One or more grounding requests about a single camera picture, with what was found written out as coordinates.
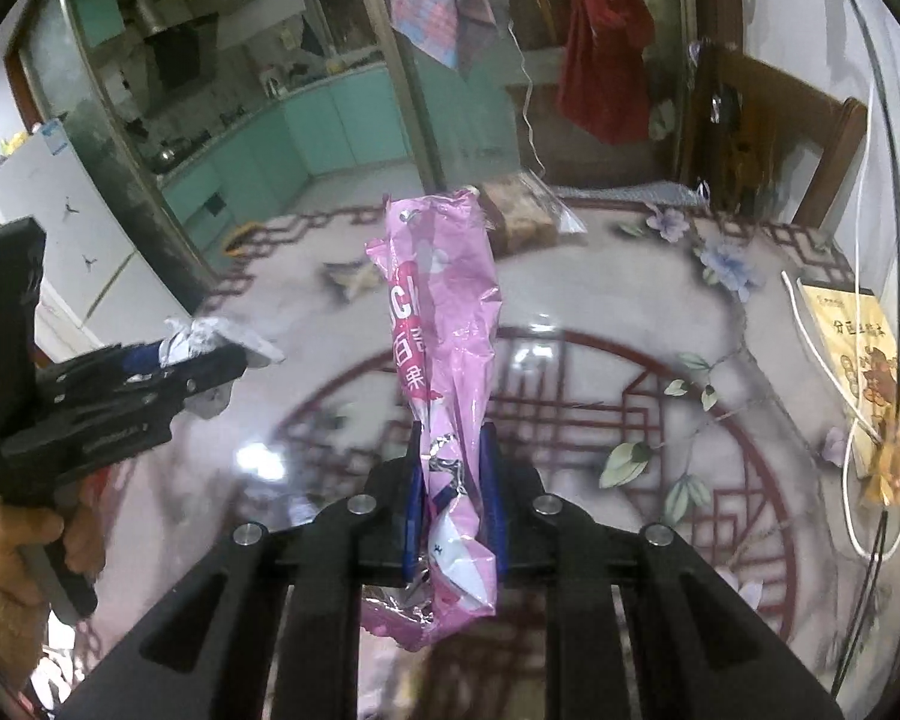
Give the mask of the left hand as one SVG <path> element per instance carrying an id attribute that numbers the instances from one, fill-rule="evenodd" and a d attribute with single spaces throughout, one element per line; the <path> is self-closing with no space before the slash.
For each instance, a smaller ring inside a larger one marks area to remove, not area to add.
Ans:
<path id="1" fill-rule="evenodd" d="M 105 566 L 105 539 L 95 504 L 91 479 L 80 485 L 76 510 L 68 518 L 52 509 L 27 509 L 0 500 L 0 589 L 23 606 L 43 603 L 45 593 L 25 564 L 23 550 L 57 541 L 63 543 L 64 566 L 95 580 Z"/>

